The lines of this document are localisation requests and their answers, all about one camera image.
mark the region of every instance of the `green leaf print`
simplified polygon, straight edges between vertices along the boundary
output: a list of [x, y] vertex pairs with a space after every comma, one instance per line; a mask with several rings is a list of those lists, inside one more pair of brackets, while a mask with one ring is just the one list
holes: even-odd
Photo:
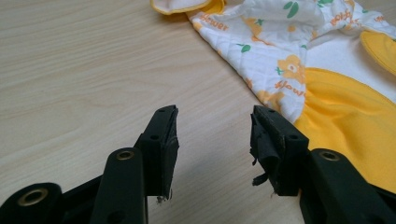
[[291, 10], [290, 10], [290, 12], [288, 14], [288, 19], [290, 19], [291, 17], [295, 16], [295, 14], [297, 14], [297, 12], [298, 12], [298, 3], [295, 2], [291, 6]]
[[257, 21], [254, 22], [254, 24], [262, 25], [262, 22], [263, 22], [263, 21], [264, 21], [264, 20], [262, 20], [262, 19], [257, 19]]
[[242, 50], [241, 50], [242, 53], [245, 53], [247, 51], [250, 51], [250, 45], [245, 45], [244, 47], [242, 47]]
[[332, 0], [318, 0], [319, 4], [328, 4], [328, 3], [332, 3]]
[[323, 6], [324, 4], [332, 3], [332, 1], [333, 1], [333, 0], [319, 0], [319, 1], [318, 1], [318, 6], [319, 6], [319, 7], [324, 7], [324, 6]]
[[276, 68], [276, 72], [279, 76], [281, 76], [285, 71], [283, 71], [282, 69], [280, 69], [279, 67]]
[[293, 5], [293, 2], [288, 2], [285, 6], [283, 6], [283, 9], [289, 9]]

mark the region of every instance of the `metal screw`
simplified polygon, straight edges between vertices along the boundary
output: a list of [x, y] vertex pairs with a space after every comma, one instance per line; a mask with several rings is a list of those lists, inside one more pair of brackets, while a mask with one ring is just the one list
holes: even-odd
[[117, 160], [126, 161], [131, 159], [134, 156], [132, 151], [122, 151], [117, 154]]
[[334, 154], [330, 151], [321, 151], [319, 153], [320, 157], [327, 161], [339, 161], [340, 157], [337, 154]]
[[30, 206], [43, 201], [49, 194], [47, 189], [32, 189], [18, 199], [19, 206]]

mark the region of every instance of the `table surface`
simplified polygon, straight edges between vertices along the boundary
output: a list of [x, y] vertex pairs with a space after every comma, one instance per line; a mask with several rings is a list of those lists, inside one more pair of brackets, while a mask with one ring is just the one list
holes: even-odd
[[[362, 0], [396, 24], [395, 0]], [[173, 198], [150, 223], [304, 223], [249, 155], [259, 102], [184, 14], [149, 0], [0, 2], [0, 203], [28, 185], [68, 191], [131, 147], [154, 111], [177, 105]]]

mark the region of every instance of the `cloth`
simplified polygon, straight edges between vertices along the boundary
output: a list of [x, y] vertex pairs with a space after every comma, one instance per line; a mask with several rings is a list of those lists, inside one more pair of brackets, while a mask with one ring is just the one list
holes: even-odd
[[224, 9], [223, 0], [150, 0], [152, 8], [164, 15], [187, 12], [200, 8], [206, 13], [219, 13]]
[[304, 107], [304, 68], [312, 39], [333, 30], [349, 36], [371, 30], [396, 38], [396, 28], [380, 13], [352, 0], [246, 0], [222, 14], [195, 10], [188, 15], [260, 102], [290, 122]]
[[396, 193], [396, 104], [350, 77], [305, 72], [305, 107], [294, 125], [309, 136], [309, 149], [342, 153], [366, 181]]
[[[361, 36], [366, 33], [380, 37], [378, 40], [370, 40], [369, 45], [382, 44], [387, 49], [396, 48], [396, 42], [387, 35], [364, 31]], [[331, 31], [326, 35], [319, 36], [307, 46], [306, 66], [327, 69], [351, 77], [370, 86], [396, 104], [396, 75], [385, 68], [387, 66], [385, 63], [384, 66], [377, 63], [374, 60], [375, 56], [366, 52], [362, 42], [359, 35], [344, 35], [338, 31]], [[396, 51], [391, 53], [384, 49], [381, 50], [380, 47], [372, 48], [396, 57]], [[390, 60], [390, 57], [388, 60], [389, 66], [396, 65], [396, 60]]]
[[371, 184], [396, 193], [396, 28], [353, 0], [241, 1], [184, 11], [310, 149], [339, 151]]

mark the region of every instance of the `screw hole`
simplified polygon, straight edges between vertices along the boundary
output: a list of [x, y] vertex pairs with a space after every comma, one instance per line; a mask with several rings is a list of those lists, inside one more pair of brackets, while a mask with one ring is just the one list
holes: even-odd
[[132, 151], [122, 151], [117, 154], [117, 160], [126, 161], [131, 159], [134, 156]]
[[319, 154], [323, 159], [328, 161], [339, 161], [340, 157], [332, 152], [322, 151]]
[[19, 206], [30, 206], [43, 201], [49, 194], [47, 189], [32, 189], [18, 199]]
[[124, 211], [115, 211], [107, 216], [107, 223], [117, 224], [117, 223], [121, 223], [124, 219], [125, 219]]

